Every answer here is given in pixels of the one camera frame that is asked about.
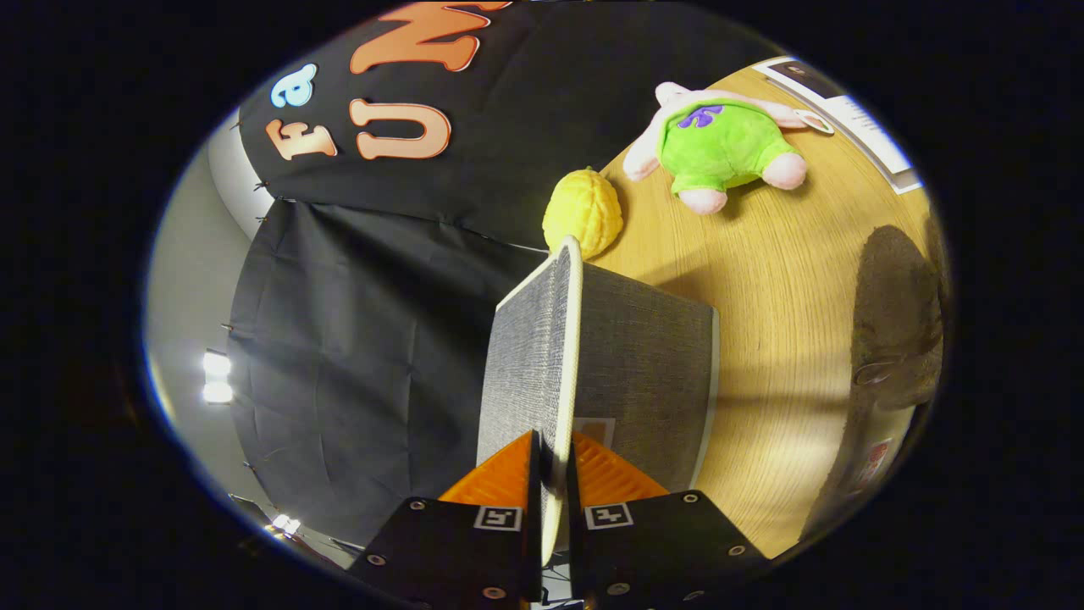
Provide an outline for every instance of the table surface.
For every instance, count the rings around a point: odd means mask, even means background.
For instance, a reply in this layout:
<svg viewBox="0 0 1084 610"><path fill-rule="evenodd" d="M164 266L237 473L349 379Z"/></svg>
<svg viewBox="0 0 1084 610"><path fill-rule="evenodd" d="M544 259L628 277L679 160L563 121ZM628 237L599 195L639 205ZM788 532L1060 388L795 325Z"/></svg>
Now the table surface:
<svg viewBox="0 0 1084 610"><path fill-rule="evenodd" d="M712 86L808 107L752 67ZM644 117L644 125L650 119ZM851 333L862 246L894 224L929 258L929 199L896 194L841 132L785 129L809 163L804 184L758 180L697 216L670 193L662 167L617 189L625 226L592 263L713 304L720 315L719 401L697 488L767 557L798 542L847 420ZM903 437L912 410L882 423Z"/></svg>

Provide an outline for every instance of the dark object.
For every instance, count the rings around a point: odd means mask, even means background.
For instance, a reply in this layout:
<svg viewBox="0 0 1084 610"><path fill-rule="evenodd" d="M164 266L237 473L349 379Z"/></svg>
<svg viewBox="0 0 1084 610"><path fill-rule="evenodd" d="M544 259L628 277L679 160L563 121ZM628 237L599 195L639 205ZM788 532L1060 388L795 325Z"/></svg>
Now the dark object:
<svg viewBox="0 0 1084 610"><path fill-rule="evenodd" d="M391 62L351 74L348 63L358 47L404 25L378 20L286 65L269 66L275 72L240 113L245 153L257 176L271 182L268 191L436 220L545 248L539 226L554 184L571 169L605 166L636 139L658 109L654 91L659 82L701 89L783 53L718 14L678 2L636 10L602 2L456 10L491 20L487 27L463 33L481 44L462 72L435 62ZM668 31L682 35L661 37ZM307 63L320 66L312 99L301 106L272 104L274 83ZM348 112L356 99L438 108L451 124L448 147L426 159L364 159L356 144L360 131L417 138L422 128L410 120L359 127ZM338 154L283 158L266 131L275 119L325 127Z"/></svg>
<svg viewBox="0 0 1084 610"><path fill-rule="evenodd" d="M527 510L406 498L348 573L425 608L518 610L542 599L541 438L531 434Z"/></svg>
<svg viewBox="0 0 1084 610"><path fill-rule="evenodd" d="M931 229L937 231L935 223ZM930 241L930 249L943 258L938 242ZM870 437L876 423L888 412L933 399L944 350L939 294L945 272L896 226L877 226L866 239L854 297L847 426L802 540L831 528L885 480L888 469L880 460L899 440Z"/></svg>
<svg viewBox="0 0 1084 610"><path fill-rule="evenodd" d="M568 516L572 595L598 610L723 608L724 592L770 567L695 490L584 509L575 446Z"/></svg>
<svg viewBox="0 0 1084 610"><path fill-rule="evenodd" d="M281 512L365 546L475 467L493 310L544 254L337 206L268 217L233 300L234 427Z"/></svg>

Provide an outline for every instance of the label sticker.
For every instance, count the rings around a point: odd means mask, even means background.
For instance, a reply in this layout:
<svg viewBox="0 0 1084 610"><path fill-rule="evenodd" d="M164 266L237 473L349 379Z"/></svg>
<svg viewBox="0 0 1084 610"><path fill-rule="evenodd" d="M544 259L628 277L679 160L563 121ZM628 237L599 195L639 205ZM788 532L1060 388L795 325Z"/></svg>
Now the label sticker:
<svg viewBox="0 0 1084 610"><path fill-rule="evenodd" d="M881 465L885 463L885 457L888 456L888 449L891 442L891 439L886 439L869 447L869 451L866 452L866 462L862 466L862 470L859 471L857 480L851 489L852 494L861 492L873 481L874 476L877 475L877 471L880 470Z"/></svg>
<svg viewBox="0 0 1084 610"><path fill-rule="evenodd" d="M589 506L583 511L588 518L588 530L632 525L632 514L629 512L629 505L625 503Z"/></svg>
<svg viewBox="0 0 1084 610"><path fill-rule="evenodd" d="M475 518L476 530L518 532L524 520L524 509L518 506L482 506Z"/></svg>
<svg viewBox="0 0 1084 610"><path fill-rule="evenodd" d="M612 417L573 417L572 418L572 430L583 434L584 437L590 437L598 442L599 445L611 449L610 445L614 444L614 428L617 426L617 420Z"/></svg>

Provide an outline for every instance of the stuffed animal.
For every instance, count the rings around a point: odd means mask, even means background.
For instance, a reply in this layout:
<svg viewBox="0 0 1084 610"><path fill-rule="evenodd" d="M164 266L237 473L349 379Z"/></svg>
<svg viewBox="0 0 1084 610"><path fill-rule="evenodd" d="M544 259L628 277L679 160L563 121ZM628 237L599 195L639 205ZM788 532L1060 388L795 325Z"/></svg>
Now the stuffed animal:
<svg viewBox="0 0 1084 610"><path fill-rule="evenodd" d="M763 178L790 190L805 179L805 159L779 131L806 126L793 108L674 82L659 85L655 98L658 112L624 157L631 180L643 180L661 164L674 176L673 194L693 211L712 213L726 204L731 186Z"/></svg>

